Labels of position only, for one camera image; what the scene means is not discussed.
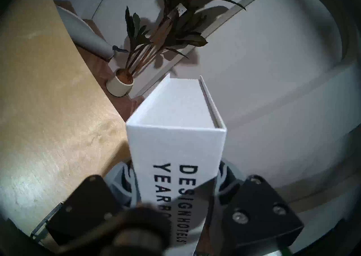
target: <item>white plant pot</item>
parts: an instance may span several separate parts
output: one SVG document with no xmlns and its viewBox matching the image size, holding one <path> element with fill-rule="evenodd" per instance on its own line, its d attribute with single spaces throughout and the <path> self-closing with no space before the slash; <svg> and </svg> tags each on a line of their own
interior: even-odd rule
<svg viewBox="0 0 361 256">
<path fill-rule="evenodd" d="M 108 89 L 109 93 L 111 93 L 113 96 L 122 97 L 130 91 L 134 81 L 131 84 L 124 84 L 118 79 L 117 71 L 118 70 L 115 71 L 114 77 L 107 81 L 106 88 Z"/>
</svg>

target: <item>soil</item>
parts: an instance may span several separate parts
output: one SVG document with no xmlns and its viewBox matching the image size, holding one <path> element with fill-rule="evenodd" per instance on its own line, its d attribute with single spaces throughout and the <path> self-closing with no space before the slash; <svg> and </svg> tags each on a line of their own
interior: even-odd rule
<svg viewBox="0 0 361 256">
<path fill-rule="evenodd" d="M 133 83 L 133 76 L 123 68 L 118 69 L 117 77 L 124 84 L 130 85 L 131 83 Z"/>
</svg>

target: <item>white book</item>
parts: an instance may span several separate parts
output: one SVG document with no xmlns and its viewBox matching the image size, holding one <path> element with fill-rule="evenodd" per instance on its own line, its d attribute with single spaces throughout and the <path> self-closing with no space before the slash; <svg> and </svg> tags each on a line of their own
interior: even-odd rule
<svg viewBox="0 0 361 256">
<path fill-rule="evenodd" d="M 227 133 L 203 78 L 167 75 L 126 126 L 141 200 L 172 222 L 166 255 L 192 256 Z"/>
</svg>

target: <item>metal bolt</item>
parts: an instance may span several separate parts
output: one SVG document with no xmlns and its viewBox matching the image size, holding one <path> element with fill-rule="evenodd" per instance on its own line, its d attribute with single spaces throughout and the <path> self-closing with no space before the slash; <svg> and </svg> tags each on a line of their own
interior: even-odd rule
<svg viewBox="0 0 361 256">
<path fill-rule="evenodd" d="M 287 210 L 280 205 L 275 205 L 273 207 L 273 212 L 276 213 L 277 215 L 286 215 L 287 214 Z"/>
<path fill-rule="evenodd" d="M 232 216 L 233 220 L 237 222 L 238 224 L 247 224 L 248 223 L 248 217 L 242 212 L 235 212 Z"/>
<path fill-rule="evenodd" d="M 105 220 L 108 220 L 108 219 L 110 219 L 112 217 L 113 217 L 113 215 L 110 212 L 107 212 L 106 214 L 104 214 L 104 219 Z"/>
</svg>

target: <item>light wood surface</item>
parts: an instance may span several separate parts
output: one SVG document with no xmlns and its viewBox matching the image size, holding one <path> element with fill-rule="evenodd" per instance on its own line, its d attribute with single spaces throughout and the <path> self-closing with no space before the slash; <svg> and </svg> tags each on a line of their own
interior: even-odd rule
<svg viewBox="0 0 361 256">
<path fill-rule="evenodd" d="M 130 154 L 52 0 L 14 0 L 0 34 L 0 210 L 30 235 L 86 176 Z"/>
</svg>

